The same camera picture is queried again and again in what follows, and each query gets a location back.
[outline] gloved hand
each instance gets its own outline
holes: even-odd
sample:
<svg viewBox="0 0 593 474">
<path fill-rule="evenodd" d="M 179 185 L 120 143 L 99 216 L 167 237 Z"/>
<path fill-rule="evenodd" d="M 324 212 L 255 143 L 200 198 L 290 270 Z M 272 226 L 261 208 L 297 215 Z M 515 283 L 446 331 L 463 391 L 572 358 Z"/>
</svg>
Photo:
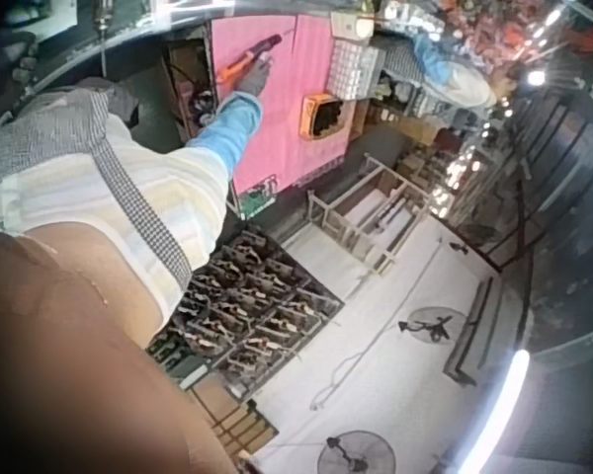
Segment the gloved hand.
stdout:
<svg viewBox="0 0 593 474">
<path fill-rule="evenodd" d="M 267 52 L 259 56 L 259 58 L 248 69 L 248 72 L 237 82 L 235 90 L 239 92 L 247 92 L 255 97 L 261 94 L 261 91 L 266 87 L 266 81 L 270 74 L 270 66 L 272 60 L 270 54 Z"/>
</svg>

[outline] pink table surface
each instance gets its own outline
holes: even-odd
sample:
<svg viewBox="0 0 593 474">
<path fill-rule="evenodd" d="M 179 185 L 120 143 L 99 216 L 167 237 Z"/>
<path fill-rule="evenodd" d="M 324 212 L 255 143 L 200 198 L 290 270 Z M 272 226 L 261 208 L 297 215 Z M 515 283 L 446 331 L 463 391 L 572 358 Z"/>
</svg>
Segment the pink table surface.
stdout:
<svg viewBox="0 0 593 474">
<path fill-rule="evenodd" d="M 343 155 L 349 141 L 352 114 L 341 131 L 322 140 L 298 135 L 303 98 L 325 91 L 333 47 L 328 19 L 299 15 L 214 20 L 214 69 L 227 66 L 257 41 L 290 29 L 295 30 L 271 52 L 273 67 L 259 98 L 264 106 L 262 124 L 233 178 L 239 194 L 273 175 L 281 191 Z M 217 92 L 222 100 L 230 90 L 218 87 Z"/>
</svg>

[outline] white floor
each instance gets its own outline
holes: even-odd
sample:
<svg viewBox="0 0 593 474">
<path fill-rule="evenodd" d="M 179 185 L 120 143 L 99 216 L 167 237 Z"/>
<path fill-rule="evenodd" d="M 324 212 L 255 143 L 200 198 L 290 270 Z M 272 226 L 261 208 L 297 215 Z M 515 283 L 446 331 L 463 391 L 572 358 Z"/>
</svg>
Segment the white floor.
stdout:
<svg viewBox="0 0 593 474">
<path fill-rule="evenodd" d="M 280 432 L 257 453 L 264 472 L 314 474 L 325 439 L 351 430 L 384 437 L 397 473 L 428 472 L 460 435 L 478 394 L 442 373 L 452 344 L 422 343 L 396 325 L 426 306 L 469 312 L 479 281 L 492 270 L 474 253 L 452 251 L 454 241 L 427 218 L 385 276 L 367 276 L 313 226 L 287 243 L 346 306 L 254 397 Z"/>
</svg>

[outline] checkered apron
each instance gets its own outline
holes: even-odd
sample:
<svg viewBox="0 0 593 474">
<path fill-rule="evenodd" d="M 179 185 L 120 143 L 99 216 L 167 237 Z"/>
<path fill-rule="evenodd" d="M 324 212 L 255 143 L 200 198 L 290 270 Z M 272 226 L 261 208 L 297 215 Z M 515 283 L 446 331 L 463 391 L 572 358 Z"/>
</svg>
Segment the checkered apron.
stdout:
<svg viewBox="0 0 593 474">
<path fill-rule="evenodd" d="M 58 156 L 90 154 L 131 224 L 184 290 L 192 275 L 189 260 L 106 138 L 108 96 L 87 89 L 75 89 L 62 96 L 65 105 L 36 110 L 33 104 L 33 112 L 0 128 L 0 183 Z M 42 95 L 39 102 L 47 105 L 48 98 Z"/>
</svg>

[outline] orange handle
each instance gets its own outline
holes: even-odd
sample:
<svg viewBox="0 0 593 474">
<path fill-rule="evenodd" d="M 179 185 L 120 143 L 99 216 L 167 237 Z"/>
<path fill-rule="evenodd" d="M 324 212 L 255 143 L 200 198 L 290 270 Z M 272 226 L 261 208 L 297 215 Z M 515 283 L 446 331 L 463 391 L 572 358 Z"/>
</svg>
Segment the orange handle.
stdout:
<svg viewBox="0 0 593 474">
<path fill-rule="evenodd" d="M 217 84 L 223 84 L 224 82 L 229 82 L 230 80 L 234 79 L 236 76 L 241 74 L 248 65 L 253 62 L 254 54 L 250 51 L 246 51 L 244 53 L 244 57 L 242 57 L 237 62 L 234 62 L 228 67 L 225 67 L 221 71 L 217 73 Z"/>
</svg>

